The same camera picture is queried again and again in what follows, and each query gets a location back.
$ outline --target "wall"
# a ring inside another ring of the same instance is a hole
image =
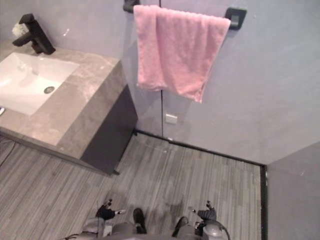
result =
[[[320,239],[320,142],[268,165],[270,240]]]
[[[13,39],[14,23],[33,12],[55,46],[121,58],[137,127],[161,135],[161,96],[136,87],[134,20],[122,4],[0,0],[0,40]],[[319,0],[162,0],[162,6],[215,16],[230,6],[248,10],[242,29],[226,36],[202,104],[163,92],[164,113],[179,118],[164,124],[164,137],[263,164],[319,141]]]
[[[137,37],[122,0],[0,0],[0,41],[11,39],[21,16],[33,13],[57,47],[121,58],[138,113],[139,129],[161,135],[161,96],[136,87]],[[157,4],[158,0],[142,0]]]
[[[320,140],[319,0],[162,0],[175,10],[223,17],[248,10],[229,31],[203,103],[163,92],[178,116],[164,136],[268,164]]]

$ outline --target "black faucet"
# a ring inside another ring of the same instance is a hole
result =
[[[35,17],[32,13],[23,15],[19,21],[19,24],[25,24],[29,29],[29,32],[13,41],[13,45],[21,47],[22,45],[32,41],[31,46],[37,54],[45,53],[50,55],[56,50],[40,27],[38,21],[35,20]]]

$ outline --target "electrical outlet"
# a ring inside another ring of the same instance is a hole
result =
[[[166,114],[165,115],[165,122],[167,124],[177,124],[178,122],[178,117],[177,116],[174,116],[174,115],[171,115],[171,114]]]

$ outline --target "pink towel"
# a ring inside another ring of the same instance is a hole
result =
[[[222,17],[135,5],[138,86],[202,102],[209,73],[229,29]]]

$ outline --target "white sink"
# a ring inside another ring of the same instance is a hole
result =
[[[34,114],[78,66],[42,55],[11,53],[0,62],[0,106]]]

